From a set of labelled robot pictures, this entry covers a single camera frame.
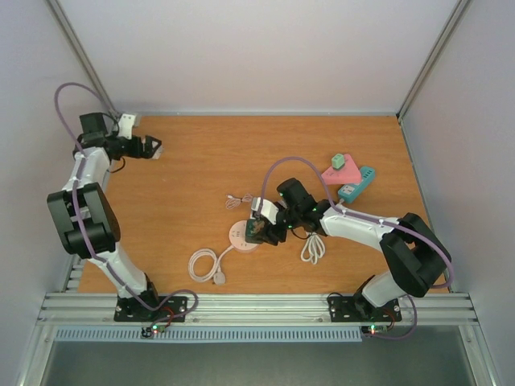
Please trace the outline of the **green cube socket adapter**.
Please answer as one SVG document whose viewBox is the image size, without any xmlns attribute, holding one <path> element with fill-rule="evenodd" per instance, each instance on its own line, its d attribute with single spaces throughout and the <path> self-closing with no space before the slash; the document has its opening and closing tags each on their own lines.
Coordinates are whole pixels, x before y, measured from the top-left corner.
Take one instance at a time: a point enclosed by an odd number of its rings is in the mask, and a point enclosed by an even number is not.
<svg viewBox="0 0 515 386">
<path fill-rule="evenodd" d="M 265 242 L 266 222 L 264 220 L 248 219 L 245 226 L 245 241 L 251 244 Z"/>
</svg>

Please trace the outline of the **round pink power strip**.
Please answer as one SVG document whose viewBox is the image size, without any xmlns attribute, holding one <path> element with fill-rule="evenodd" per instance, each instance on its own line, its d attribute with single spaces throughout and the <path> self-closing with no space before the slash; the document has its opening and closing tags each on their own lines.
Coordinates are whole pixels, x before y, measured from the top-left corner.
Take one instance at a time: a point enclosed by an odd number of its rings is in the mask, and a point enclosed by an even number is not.
<svg viewBox="0 0 515 386">
<path fill-rule="evenodd" d="M 259 244 L 250 243 L 245 238 L 246 220 L 237 221 L 229 230 L 229 242 L 239 253 L 251 253 Z"/>
</svg>

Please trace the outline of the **white cube socket adapter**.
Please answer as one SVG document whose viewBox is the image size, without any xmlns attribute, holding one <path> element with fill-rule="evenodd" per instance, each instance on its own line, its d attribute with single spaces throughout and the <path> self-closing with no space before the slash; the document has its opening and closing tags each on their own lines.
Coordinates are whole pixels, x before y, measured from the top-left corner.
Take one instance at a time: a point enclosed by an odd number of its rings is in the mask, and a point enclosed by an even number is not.
<svg viewBox="0 0 515 386">
<path fill-rule="evenodd" d="M 159 147 L 156 151 L 156 153 L 154 154 L 154 158 L 155 159 L 160 159 L 163 155 L 163 152 L 164 152 L 164 149 L 162 147 Z"/>
</svg>

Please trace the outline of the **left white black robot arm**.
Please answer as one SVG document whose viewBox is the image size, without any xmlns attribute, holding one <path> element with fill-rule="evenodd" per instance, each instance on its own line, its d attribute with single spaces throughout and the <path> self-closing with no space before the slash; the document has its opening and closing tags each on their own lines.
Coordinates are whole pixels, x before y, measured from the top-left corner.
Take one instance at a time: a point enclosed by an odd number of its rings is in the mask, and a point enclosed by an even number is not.
<svg viewBox="0 0 515 386">
<path fill-rule="evenodd" d="M 140 117 L 123 113 L 113 128 L 106 113 L 80 116 L 75 164 L 64 187 L 47 197 L 47 206 L 67 253 L 90 261 L 115 285 L 117 308 L 144 320 L 157 318 L 162 300 L 148 276 L 131 261 L 121 243 L 121 228 L 103 189 L 115 161 L 158 158 L 162 143 L 133 133 Z"/>
</svg>

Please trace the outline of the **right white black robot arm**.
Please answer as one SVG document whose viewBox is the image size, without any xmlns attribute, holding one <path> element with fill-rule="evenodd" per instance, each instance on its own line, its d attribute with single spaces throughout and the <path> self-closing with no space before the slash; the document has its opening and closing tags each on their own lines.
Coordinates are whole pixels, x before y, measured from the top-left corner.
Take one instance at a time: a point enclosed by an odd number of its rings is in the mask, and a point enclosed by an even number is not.
<svg viewBox="0 0 515 386">
<path fill-rule="evenodd" d="M 339 237 L 383 253 L 388 269 L 373 275 L 354 293 L 353 313 L 368 321 L 384 305 L 404 295 L 422 298 L 444 273 L 451 272 L 451 256 L 421 217 L 384 218 L 354 211 L 330 199 L 317 201 L 300 181 L 280 184 L 278 202 L 257 197 L 245 228 L 252 244 L 278 245 L 289 232 L 303 228 L 317 236 Z"/>
</svg>

